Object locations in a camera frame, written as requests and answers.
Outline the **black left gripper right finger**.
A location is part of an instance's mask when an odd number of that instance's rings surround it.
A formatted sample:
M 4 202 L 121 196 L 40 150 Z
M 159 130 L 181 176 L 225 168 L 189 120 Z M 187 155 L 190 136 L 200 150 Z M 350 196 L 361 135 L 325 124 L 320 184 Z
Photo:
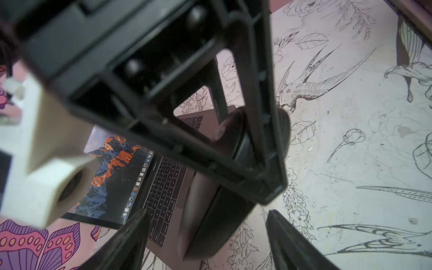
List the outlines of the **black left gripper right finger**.
M 338 270 L 282 214 L 268 213 L 265 223 L 277 270 Z

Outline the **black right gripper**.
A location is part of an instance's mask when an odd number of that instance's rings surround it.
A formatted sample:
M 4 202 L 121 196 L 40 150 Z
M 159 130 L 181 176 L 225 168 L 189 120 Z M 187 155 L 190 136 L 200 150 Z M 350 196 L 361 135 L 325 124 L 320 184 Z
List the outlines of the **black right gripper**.
M 114 90 L 133 111 L 171 114 L 188 67 L 214 64 L 227 1 L 2 1 L 1 33 L 13 54 L 64 102 L 94 107 Z

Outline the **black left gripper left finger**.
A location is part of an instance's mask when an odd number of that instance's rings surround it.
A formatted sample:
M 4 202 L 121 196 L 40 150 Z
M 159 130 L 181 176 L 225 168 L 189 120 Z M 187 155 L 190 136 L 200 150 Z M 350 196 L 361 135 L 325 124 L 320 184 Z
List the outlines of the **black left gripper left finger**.
M 81 270 L 140 270 L 143 262 L 150 218 L 146 209 L 134 216 L 90 259 Z

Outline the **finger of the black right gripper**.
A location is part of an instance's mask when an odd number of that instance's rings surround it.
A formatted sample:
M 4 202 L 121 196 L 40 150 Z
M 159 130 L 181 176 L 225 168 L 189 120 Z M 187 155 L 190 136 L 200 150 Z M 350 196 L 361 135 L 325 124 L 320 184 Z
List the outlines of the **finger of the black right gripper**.
M 288 185 L 274 93 L 268 1 L 216 1 L 216 14 L 236 63 L 257 163 L 245 170 L 243 180 L 232 189 L 266 205 Z
M 69 95 L 72 114 L 133 139 L 232 190 L 247 166 L 220 153 L 213 140 L 173 115 L 201 81 L 161 81 L 137 95 L 123 81 L 91 81 Z

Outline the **grey laptop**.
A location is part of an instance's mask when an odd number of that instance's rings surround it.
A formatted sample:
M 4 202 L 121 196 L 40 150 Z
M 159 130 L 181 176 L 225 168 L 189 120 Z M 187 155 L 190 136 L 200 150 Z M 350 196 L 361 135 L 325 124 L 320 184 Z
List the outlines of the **grey laptop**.
M 173 270 L 197 270 L 177 251 L 183 206 L 195 171 L 145 147 L 108 137 L 92 152 L 100 162 L 84 199 L 64 218 L 118 230 L 136 211 L 150 217 L 147 248 Z

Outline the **black wireless mouse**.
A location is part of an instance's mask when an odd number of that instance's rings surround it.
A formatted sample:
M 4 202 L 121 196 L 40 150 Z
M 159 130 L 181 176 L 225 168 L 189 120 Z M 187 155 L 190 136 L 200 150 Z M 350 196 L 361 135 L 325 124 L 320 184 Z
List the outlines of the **black wireless mouse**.
M 229 107 L 230 114 L 217 122 L 214 110 L 203 112 L 203 134 L 213 135 L 213 146 L 240 165 L 256 168 L 257 159 L 247 131 L 243 109 Z M 233 192 L 207 175 L 195 173 L 184 204 L 178 235 L 178 252 L 185 261 L 214 256 L 235 233 L 256 203 Z

